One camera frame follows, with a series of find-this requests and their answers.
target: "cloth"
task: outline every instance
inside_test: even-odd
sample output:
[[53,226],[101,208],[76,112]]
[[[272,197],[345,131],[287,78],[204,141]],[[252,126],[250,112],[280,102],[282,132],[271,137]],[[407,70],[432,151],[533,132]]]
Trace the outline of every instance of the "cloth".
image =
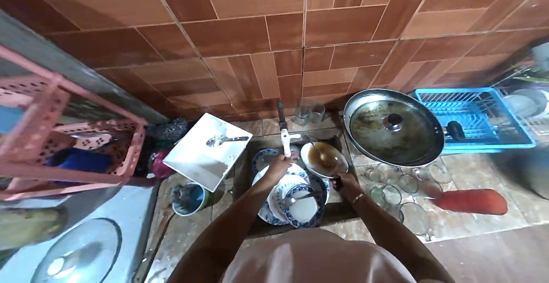
[[[240,250],[222,283],[415,283],[387,250],[364,241],[347,241],[322,229],[287,232]],[[422,280],[420,283],[441,283]]]

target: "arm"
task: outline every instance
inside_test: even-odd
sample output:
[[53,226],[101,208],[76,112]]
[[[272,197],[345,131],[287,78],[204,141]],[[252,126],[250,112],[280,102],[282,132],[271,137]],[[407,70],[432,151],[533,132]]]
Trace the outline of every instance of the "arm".
[[[339,174],[340,181],[332,181],[334,188],[349,202],[360,195],[362,189],[353,175]],[[422,279],[454,283],[446,269],[429,249],[397,219],[381,209],[368,195],[353,203],[353,209],[370,231],[377,245],[394,255],[416,281]]]
[[257,212],[292,163],[276,157],[259,181],[213,221],[179,261],[167,283],[219,282],[250,231]]

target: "plastic basket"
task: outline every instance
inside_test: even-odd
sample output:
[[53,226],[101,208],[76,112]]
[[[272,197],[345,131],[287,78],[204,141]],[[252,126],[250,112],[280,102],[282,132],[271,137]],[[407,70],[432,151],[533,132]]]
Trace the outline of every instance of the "plastic basket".
[[442,126],[450,121],[463,126],[466,140],[455,141],[447,136],[443,153],[500,152],[536,146],[493,88],[417,89],[413,95]]

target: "bracelet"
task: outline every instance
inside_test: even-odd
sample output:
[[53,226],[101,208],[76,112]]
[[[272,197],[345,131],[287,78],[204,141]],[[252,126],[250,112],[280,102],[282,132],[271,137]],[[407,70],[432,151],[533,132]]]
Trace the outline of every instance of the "bracelet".
[[364,196],[364,195],[365,195],[364,193],[360,193],[360,194],[358,194],[358,195],[357,195],[357,196],[355,197],[355,199],[354,199],[354,200],[352,201],[352,203],[351,203],[351,204],[353,204],[353,203],[356,203],[356,201],[358,201],[358,200],[359,200],[359,198],[361,198],[361,197],[362,197],[362,196]]

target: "dish rack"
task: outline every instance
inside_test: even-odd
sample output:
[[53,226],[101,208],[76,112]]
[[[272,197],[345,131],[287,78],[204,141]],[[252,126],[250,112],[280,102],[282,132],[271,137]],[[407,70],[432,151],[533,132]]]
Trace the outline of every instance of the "dish rack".
[[[147,122],[3,46],[0,57],[31,72],[0,77],[0,105],[25,108],[11,132],[0,136],[0,176],[11,179],[7,188],[0,190],[0,200],[126,184],[137,165]],[[123,118],[57,126],[71,95],[79,95]],[[67,147],[110,154],[112,164],[102,174],[45,166],[54,153]]]
[[443,153],[501,152],[536,146],[498,90],[417,89],[413,95],[433,112],[442,126],[450,121],[462,125],[466,140],[456,141],[447,136]]

